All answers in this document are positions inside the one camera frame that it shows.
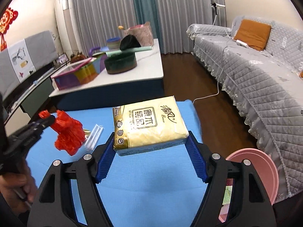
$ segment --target green bowl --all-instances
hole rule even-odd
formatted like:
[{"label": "green bowl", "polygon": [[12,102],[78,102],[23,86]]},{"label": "green bowl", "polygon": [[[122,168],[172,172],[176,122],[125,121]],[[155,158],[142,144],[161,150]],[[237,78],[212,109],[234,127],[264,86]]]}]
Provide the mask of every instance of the green bowl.
[{"label": "green bowl", "polygon": [[122,53],[108,57],[104,61],[108,74],[129,71],[137,66],[135,53]]}]

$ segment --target clear plastic tube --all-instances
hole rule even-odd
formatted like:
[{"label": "clear plastic tube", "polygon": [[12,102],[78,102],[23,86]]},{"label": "clear plastic tube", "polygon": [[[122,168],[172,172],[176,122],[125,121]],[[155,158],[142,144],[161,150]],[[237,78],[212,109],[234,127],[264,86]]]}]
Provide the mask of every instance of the clear plastic tube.
[{"label": "clear plastic tube", "polygon": [[92,152],[95,149],[96,144],[103,130],[104,130],[103,126],[95,125],[91,134],[89,135],[88,139],[84,144],[84,147],[87,151]]}]

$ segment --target purple handle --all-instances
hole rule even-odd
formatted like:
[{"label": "purple handle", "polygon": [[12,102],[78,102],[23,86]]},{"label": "purple handle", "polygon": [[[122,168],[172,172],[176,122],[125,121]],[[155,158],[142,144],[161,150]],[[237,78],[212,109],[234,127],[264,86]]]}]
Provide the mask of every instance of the purple handle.
[{"label": "purple handle", "polygon": [[93,57],[93,51],[101,49],[100,46],[90,49],[88,56]]}]

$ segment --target metal screw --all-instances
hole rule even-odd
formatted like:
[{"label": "metal screw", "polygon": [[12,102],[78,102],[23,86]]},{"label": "metal screw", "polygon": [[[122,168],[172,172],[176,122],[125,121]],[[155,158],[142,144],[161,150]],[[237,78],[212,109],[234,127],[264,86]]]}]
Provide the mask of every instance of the metal screw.
[{"label": "metal screw", "polygon": [[247,160],[247,159],[245,159],[245,160],[243,161],[243,163],[244,163],[245,165],[247,165],[247,166],[250,166],[250,164],[251,164],[251,162],[250,162],[249,160]]},{"label": "metal screw", "polygon": [[54,165],[54,166],[60,165],[60,160],[55,160],[55,161],[53,162],[53,165]]},{"label": "metal screw", "polygon": [[220,159],[220,158],[221,158],[219,154],[212,154],[212,157],[213,157],[214,159]]},{"label": "metal screw", "polygon": [[84,160],[90,160],[91,159],[91,154],[86,154],[83,156]]}]

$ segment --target blue gripper pad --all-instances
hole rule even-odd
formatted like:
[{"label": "blue gripper pad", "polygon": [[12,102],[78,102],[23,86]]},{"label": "blue gripper pad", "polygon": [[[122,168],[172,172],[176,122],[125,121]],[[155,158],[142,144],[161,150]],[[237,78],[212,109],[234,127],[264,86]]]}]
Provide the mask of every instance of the blue gripper pad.
[{"label": "blue gripper pad", "polygon": [[105,149],[101,159],[98,162],[98,171],[96,175],[96,182],[100,183],[102,179],[106,178],[109,168],[112,165],[116,152],[114,151],[114,138],[110,141]]},{"label": "blue gripper pad", "polygon": [[192,165],[194,166],[197,176],[201,178],[202,181],[205,183],[209,178],[206,170],[206,162],[202,157],[199,149],[197,148],[195,141],[190,135],[187,138],[185,147],[192,162]]}]

